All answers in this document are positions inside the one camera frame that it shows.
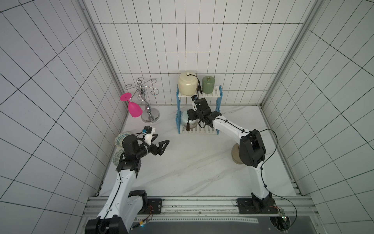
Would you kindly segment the light blue tea canister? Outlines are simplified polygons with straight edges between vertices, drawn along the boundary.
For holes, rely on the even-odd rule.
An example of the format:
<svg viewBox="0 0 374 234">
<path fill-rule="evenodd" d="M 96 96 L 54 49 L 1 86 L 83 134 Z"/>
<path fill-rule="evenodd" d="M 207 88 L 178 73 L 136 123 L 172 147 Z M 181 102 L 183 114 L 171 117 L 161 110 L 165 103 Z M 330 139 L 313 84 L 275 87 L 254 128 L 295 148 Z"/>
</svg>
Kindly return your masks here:
<svg viewBox="0 0 374 234">
<path fill-rule="evenodd" d="M 187 130 L 187 126 L 189 123 L 189 130 L 195 128 L 198 125 L 199 120 L 191 120 L 189 119 L 188 111 L 185 110 L 181 115 L 181 124 L 185 130 Z"/>
</svg>

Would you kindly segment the green ceramic tea canister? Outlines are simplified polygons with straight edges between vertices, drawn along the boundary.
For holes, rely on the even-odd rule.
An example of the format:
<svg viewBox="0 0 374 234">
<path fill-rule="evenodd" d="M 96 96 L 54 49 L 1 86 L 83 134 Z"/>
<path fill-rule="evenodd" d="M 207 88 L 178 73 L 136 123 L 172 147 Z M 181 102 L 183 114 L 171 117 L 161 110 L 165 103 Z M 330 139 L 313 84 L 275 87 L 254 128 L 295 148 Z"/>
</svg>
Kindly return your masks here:
<svg viewBox="0 0 374 234">
<path fill-rule="evenodd" d="M 202 92 L 205 94 L 212 94 L 215 87 L 215 78 L 212 76 L 205 76 L 202 80 Z"/>
</svg>

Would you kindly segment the brown ceramic tea canister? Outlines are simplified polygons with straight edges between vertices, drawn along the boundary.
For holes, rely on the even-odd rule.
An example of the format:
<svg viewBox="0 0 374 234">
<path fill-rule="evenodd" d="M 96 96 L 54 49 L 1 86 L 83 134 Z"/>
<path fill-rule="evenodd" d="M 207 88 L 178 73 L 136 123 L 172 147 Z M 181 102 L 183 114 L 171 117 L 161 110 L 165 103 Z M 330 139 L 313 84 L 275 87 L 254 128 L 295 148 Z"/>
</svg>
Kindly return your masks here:
<svg viewBox="0 0 374 234">
<path fill-rule="evenodd" d="M 232 156 L 232 160 L 238 164 L 238 165 L 243 165 L 243 162 L 242 160 L 240 159 L 240 146 L 239 144 L 234 144 L 234 146 L 232 147 L 232 150 L 231 150 L 231 156 Z"/>
</svg>

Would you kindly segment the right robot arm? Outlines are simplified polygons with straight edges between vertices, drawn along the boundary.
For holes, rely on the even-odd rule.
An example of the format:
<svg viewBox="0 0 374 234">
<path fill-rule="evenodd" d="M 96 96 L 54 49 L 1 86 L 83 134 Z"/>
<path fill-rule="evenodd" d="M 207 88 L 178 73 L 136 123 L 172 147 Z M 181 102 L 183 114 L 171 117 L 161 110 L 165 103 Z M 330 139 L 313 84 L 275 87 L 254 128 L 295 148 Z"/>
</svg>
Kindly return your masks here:
<svg viewBox="0 0 374 234">
<path fill-rule="evenodd" d="M 272 203 L 272 193 L 268 191 L 264 182 L 263 164 L 266 161 L 266 148 L 261 132 L 246 130 L 231 123 L 220 112 L 211 111 L 205 98 L 192 96 L 193 108 L 188 110 L 189 119 L 198 120 L 205 126 L 209 126 L 225 133 L 239 144 L 239 160 L 249 167 L 251 183 L 252 209 L 262 213 Z"/>
</svg>

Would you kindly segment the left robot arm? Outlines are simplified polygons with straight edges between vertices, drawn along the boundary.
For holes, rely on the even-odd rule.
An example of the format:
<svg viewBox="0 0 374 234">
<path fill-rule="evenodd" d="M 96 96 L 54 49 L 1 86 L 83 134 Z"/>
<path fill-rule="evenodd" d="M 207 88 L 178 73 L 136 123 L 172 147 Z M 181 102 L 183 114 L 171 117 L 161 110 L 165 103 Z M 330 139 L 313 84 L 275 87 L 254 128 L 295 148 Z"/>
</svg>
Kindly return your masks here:
<svg viewBox="0 0 374 234">
<path fill-rule="evenodd" d="M 164 140 L 153 143 L 157 134 L 137 134 L 126 136 L 122 141 L 123 153 L 117 166 L 117 176 L 114 187 L 99 212 L 97 218 L 88 220 L 84 233 L 86 234 L 128 234 L 133 228 L 142 225 L 142 221 L 133 225 L 136 216 L 146 211 L 153 214 L 154 209 L 148 204 L 147 193 L 144 190 L 132 190 L 141 167 L 141 159 L 149 153 L 163 155 L 170 143 Z"/>
</svg>

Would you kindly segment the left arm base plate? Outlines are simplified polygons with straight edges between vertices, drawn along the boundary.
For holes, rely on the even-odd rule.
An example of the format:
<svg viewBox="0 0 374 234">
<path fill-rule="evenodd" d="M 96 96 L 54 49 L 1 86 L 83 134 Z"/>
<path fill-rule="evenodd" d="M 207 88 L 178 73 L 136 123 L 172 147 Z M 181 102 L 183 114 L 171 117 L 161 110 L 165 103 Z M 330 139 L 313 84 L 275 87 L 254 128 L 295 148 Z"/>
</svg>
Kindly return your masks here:
<svg viewBox="0 0 374 234">
<path fill-rule="evenodd" d="M 139 215 L 159 215 L 162 209 L 162 199 L 148 199 L 139 211 Z"/>
</svg>

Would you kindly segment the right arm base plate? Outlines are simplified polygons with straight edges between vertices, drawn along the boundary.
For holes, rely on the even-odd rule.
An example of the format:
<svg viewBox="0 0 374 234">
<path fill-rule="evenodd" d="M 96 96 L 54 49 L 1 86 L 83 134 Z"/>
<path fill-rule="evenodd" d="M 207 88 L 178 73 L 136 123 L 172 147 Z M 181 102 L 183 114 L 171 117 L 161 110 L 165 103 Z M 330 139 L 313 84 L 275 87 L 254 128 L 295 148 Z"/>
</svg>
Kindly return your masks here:
<svg viewBox="0 0 374 234">
<path fill-rule="evenodd" d="M 274 208 L 273 204 L 270 202 L 265 204 L 264 201 L 258 199 L 236 199 L 235 205 L 239 209 L 240 214 L 265 214 L 265 215 L 275 215 L 278 214 L 278 209 Z"/>
</svg>

